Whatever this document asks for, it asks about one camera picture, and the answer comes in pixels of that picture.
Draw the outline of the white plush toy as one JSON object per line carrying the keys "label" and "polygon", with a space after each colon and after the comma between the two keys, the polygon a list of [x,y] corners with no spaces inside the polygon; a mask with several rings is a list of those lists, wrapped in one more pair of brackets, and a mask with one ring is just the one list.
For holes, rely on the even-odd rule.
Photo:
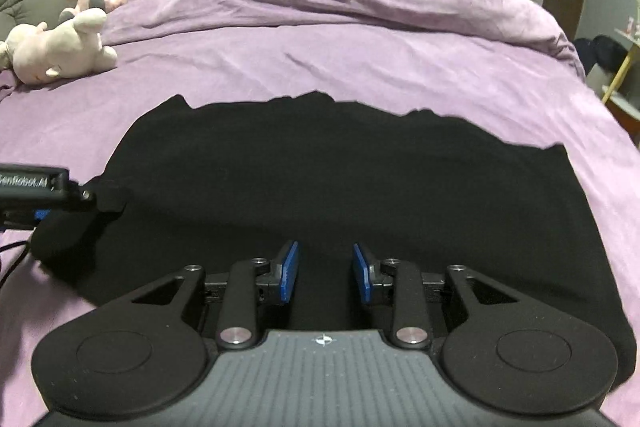
{"label": "white plush toy", "polygon": [[11,69],[26,86],[44,86],[107,72],[117,65],[117,52],[102,43],[106,13],[88,9],[49,29],[19,24],[1,43],[1,68]]}

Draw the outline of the yellow-legged side table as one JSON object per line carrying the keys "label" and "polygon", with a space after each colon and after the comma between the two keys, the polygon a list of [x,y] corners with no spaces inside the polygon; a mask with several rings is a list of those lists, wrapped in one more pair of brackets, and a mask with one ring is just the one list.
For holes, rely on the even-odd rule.
{"label": "yellow-legged side table", "polygon": [[615,28],[614,31],[630,44],[630,48],[613,80],[604,88],[601,101],[613,114],[620,127],[630,135],[631,140],[638,141],[639,109],[627,101],[620,93],[620,88],[623,87],[631,67],[639,62],[639,40],[618,28]]}

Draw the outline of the black garment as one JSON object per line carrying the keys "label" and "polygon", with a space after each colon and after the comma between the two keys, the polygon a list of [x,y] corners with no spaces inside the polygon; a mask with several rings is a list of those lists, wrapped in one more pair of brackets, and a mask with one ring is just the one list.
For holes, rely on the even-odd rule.
{"label": "black garment", "polygon": [[89,182],[96,207],[55,211],[32,254],[94,305],[201,265],[302,248],[290,329],[360,329],[352,246],[442,272],[460,263],[601,329],[618,381],[636,366],[587,197],[561,145],[506,144],[428,110],[323,93],[193,108],[173,96]]}

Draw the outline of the purple bed blanket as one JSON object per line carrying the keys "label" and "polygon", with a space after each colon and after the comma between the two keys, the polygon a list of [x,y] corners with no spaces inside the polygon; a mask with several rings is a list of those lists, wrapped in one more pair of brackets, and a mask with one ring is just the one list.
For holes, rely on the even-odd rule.
{"label": "purple bed blanket", "polygon": [[132,123],[192,106],[321,91],[464,118],[503,141],[561,143],[639,320],[639,153],[586,86],[555,19],[529,0],[130,0],[105,39],[118,65],[32,90],[1,75],[1,157],[101,173]]}

